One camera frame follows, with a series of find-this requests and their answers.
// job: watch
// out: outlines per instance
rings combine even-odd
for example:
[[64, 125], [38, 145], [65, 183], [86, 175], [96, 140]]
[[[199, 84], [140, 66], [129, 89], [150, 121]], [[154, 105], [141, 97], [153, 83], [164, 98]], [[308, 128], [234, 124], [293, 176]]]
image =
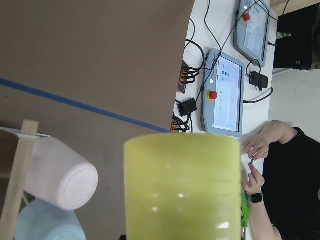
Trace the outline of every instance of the watch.
[[261, 203], [262, 200], [264, 199], [264, 194], [262, 192], [252, 194], [252, 196], [248, 196], [247, 192], [245, 192], [244, 195], [245, 195], [246, 200], [253, 203], [253, 204]]

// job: hand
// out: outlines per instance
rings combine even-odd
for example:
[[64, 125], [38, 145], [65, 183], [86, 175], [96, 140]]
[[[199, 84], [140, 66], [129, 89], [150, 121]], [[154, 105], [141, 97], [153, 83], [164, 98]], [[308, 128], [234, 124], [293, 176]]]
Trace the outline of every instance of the hand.
[[248, 196], [260, 194], [261, 187], [265, 184], [265, 179], [253, 164], [249, 163], [249, 168], [251, 170], [251, 173], [248, 174], [249, 182], [243, 182], [244, 190]]
[[258, 159], [264, 159], [269, 153], [269, 144], [265, 137], [257, 135], [250, 138], [243, 144], [243, 149], [246, 154], [249, 154], [249, 158], [254, 161]]

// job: blue tape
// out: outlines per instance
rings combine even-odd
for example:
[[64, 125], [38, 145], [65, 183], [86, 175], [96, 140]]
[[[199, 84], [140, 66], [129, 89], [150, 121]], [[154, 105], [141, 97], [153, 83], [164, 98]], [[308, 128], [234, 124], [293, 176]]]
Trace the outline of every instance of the blue tape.
[[74, 101], [74, 100], [71, 100], [71, 99], [68, 99], [68, 98], [65, 98], [62, 96], [58, 96], [58, 95], [49, 93], [49, 92], [41, 91], [39, 89], [32, 88], [32, 87], [29, 87], [29, 86], [26, 86], [23, 84], [19, 84], [19, 83], [13, 82], [13, 81], [5, 80], [3, 78], [0, 78], [0, 85], [6, 86], [6, 87], [9, 87], [12, 89], [20, 90], [22, 92], [33, 94], [33, 95], [36, 95], [39, 97], [43, 97], [46, 99], [50, 99], [50, 100], [53, 100], [53, 101], [56, 101], [56, 102], [59, 102], [62, 104], [70, 105], [70, 106], [73, 106], [73, 107], [76, 107], [79, 109], [87, 110], [89, 112], [104, 115], [104, 116], [114, 118], [114, 119], [117, 119], [120, 121], [124, 121], [124, 122], [130, 123], [130, 124], [141, 126], [141, 127], [151, 129], [151, 130], [154, 130], [157, 132], [161, 132], [161, 133], [169, 133], [170, 132], [169, 130], [164, 129], [162, 127], [158, 127], [158, 126], [155, 126], [155, 125], [143, 122], [143, 121], [135, 120], [130, 117], [122, 116], [122, 115], [116, 114], [114, 112], [106, 111], [106, 110], [103, 110], [103, 109], [100, 109], [100, 108], [97, 108], [94, 106], [90, 106], [90, 105], [87, 105], [87, 104], [84, 104], [84, 103], [81, 103], [78, 101]]

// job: green clamp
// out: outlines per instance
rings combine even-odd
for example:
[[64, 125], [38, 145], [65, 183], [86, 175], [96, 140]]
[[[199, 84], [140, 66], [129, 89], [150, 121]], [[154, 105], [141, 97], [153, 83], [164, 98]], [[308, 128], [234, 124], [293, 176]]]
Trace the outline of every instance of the green clamp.
[[241, 226], [243, 228], [248, 227], [250, 211], [251, 210], [247, 205], [245, 194], [242, 192], [241, 193]]

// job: light blue cup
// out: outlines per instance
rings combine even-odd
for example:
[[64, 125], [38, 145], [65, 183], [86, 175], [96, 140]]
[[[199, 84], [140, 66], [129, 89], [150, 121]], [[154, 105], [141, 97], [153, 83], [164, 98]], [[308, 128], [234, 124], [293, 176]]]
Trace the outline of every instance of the light blue cup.
[[86, 240], [74, 211], [36, 199], [19, 214], [15, 240]]

